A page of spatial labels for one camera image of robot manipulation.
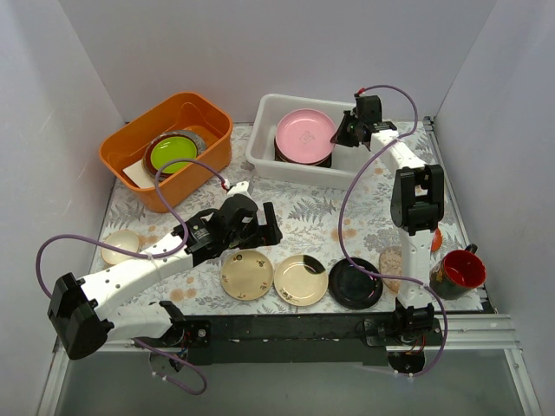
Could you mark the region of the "black floral rectangular plate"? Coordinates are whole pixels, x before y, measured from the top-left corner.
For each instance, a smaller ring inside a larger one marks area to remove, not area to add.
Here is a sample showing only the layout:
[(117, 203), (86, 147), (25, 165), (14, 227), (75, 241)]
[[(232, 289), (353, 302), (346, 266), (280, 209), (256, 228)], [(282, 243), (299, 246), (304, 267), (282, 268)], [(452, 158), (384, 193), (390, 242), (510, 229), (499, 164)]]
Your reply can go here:
[[(296, 163), (292, 159), (285, 157), (284, 154), (277, 147), (275, 148), (274, 160), (284, 162), (284, 163), (292, 163), (292, 164)], [(317, 163), (310, 163), (310, 165), (317, 166), (317, 167), (331, 168), (332, 154), (330, 154), (327, 158), (318, 161)]]

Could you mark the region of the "cream floral plate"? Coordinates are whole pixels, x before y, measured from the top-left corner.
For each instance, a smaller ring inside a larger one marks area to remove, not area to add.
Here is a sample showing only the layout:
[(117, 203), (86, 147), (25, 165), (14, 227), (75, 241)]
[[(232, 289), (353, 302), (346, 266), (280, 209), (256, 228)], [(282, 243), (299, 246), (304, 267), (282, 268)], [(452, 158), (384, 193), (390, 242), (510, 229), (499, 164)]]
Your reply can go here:
[(270, 259), (256, 250), (240, 250), (230, 255), (220, 271), (224, 291), (242, 302), (264, 296), (273, 284), (273, 277)]

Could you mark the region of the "red rimmed grey plate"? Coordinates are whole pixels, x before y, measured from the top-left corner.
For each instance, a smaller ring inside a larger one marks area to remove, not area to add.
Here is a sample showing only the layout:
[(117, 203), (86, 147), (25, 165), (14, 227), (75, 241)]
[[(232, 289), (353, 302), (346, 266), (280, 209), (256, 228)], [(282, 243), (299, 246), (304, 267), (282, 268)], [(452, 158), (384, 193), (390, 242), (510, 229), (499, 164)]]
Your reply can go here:
[(277, 147), (285, 157), (300, 162), (300, 165), (311, 166), (310, 163), (327, 158), (333, 153), (335, 145), (329, 140), (299, 139), (279, 140), (274, 139), (274, 155)]

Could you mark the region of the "cream plate with green patch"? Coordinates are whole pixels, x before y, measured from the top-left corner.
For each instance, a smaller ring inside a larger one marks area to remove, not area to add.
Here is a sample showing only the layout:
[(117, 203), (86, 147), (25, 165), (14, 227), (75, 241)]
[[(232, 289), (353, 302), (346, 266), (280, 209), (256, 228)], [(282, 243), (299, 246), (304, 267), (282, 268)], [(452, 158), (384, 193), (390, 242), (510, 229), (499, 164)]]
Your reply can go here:
[(317, 259), (298, 254), (285, 258), (277, 266), (273, 283), (284, 301), (296, 307), (308, 307), (324, 297), (329, 276)]

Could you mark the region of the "black round plate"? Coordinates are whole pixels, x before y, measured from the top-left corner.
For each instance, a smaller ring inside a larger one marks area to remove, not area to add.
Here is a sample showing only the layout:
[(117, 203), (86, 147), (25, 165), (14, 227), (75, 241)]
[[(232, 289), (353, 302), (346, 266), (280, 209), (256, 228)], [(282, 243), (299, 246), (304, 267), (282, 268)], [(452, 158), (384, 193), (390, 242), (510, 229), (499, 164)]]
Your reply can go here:
[(329, 292), (345, 308), (369, 309), (380, 300), (383, 282), (379, 277), (369, 276), (356, 269), (344, 258), (330, 271)]

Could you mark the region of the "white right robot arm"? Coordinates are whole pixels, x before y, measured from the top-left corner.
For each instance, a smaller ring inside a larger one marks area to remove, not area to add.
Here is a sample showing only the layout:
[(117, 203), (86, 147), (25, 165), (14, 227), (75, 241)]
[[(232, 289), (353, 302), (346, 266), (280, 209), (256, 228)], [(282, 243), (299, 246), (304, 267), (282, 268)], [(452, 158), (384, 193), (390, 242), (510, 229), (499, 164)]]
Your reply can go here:
[(390, 214), (402, 243), (402, 274), (386, 277), (399, 281), (395, 310), (383, 325), (365, 335), (396, 338), (412, 344), (434, 329), (436, 298), (429, 288), (431, 247), (435, 230), (444, 216), (444, 171), (417, 157), (392, 123), (382, 119), (381, 100), (367, 95), (370, 88), (354, 94), (356, 106), (343, 112), (331, 142), (339, 146), (365, 146), (372, 156), (356, 174), (340, 209), (344, 214), (349, 196), (365, 170), (376, 160), (395, 175)]

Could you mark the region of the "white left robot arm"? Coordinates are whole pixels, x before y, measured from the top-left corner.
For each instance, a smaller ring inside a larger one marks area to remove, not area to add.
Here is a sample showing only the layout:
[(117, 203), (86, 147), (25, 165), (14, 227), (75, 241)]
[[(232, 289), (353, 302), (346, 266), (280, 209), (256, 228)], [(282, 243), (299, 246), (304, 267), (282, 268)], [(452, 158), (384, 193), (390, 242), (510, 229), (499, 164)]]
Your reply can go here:
[(80, 360), (109, 341), (139, 338), (157, 346), (176, 347), (186, 337), (186, 318), (170, 301), (128, 307), (127, 301), (166, 278), (189, 271), (231, 249), (278, 244), (271, 202), (230, 196), (218, 209), (199, 212), (180, 222), (142, 253), (104, 271), (75, 278), (59, 277), (49, 302), (48, 318), (69, 359)]

